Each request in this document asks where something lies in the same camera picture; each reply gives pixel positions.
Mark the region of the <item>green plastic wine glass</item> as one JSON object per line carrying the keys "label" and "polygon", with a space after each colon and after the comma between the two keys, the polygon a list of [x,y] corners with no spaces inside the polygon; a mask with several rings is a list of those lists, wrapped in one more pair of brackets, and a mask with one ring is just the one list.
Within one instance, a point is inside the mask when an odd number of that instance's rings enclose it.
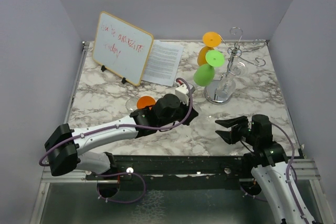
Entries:
{"label": "green plastic wine glass", "polygon": [[199,68],[194,73],[194,82],[205,87],[209,85],[215,76],[215,68],[221,67],[225,62],[224,55],[218,50],[205,51],[203,48],[198,55]]}

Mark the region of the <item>clear wine glass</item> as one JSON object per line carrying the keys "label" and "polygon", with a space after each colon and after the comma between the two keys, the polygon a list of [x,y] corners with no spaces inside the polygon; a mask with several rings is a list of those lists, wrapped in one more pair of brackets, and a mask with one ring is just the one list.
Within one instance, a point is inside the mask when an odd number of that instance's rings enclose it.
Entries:
{"label": "clear wine glass", "polygon": [[216,96],[224,102],[229,100],[236,89],[234,76],[244,76],[247,72],[248,68],[243,62],[236,61],[229,63],[226,72],[223,74],[215,90]]}

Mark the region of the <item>yellow plastic wine glass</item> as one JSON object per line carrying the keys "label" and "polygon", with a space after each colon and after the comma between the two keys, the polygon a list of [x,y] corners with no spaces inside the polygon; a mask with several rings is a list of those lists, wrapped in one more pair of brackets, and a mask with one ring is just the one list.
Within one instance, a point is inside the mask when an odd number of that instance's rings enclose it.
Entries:
{"label": "yellow plastic wine glass", "polygon": [[206,53],[210,50],[213,50],[214,47],[220,45],[222,39],[218,33],[214,31],[209,31],[203,35],[202,41],[204,43],[204,47],[199,51],[197,57],[197,64],[199,66],[207,63],[205,59]]}

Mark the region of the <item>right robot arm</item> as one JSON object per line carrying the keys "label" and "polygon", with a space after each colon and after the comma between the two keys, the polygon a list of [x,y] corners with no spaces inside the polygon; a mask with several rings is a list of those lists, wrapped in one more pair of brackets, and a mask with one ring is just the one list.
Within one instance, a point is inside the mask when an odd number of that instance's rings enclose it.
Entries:
{"label": "right robot arm", "polygon": [[294,157],[287,157],[283,147],[274,141],[274,124],[266,115],[256,114],[228,120],[216,120],[226,131],[216,133],[227,143],[247,143],[253,151],[243,155],[241,171],[256,180],[256,187],[246,193],[256,196],[263,193],[276,223],[315,223],[306,207],[291,171]]}

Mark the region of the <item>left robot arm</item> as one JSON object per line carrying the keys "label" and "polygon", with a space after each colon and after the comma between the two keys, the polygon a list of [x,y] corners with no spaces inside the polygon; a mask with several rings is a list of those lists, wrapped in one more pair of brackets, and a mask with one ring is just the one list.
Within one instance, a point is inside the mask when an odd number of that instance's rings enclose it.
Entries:
{"label": "left robot arm", "polygon": [[67,123],[62,124],[45,143],[47,165],[53,176],[78,169],[110,179],[116,172],[112,154],[97,154],[92,149],[189,125],[197,116],[198,112],[191,102],[185,104],[176,95],[166,94],[154,105],[137,109],[110,123],[77,129],[71,129]]}

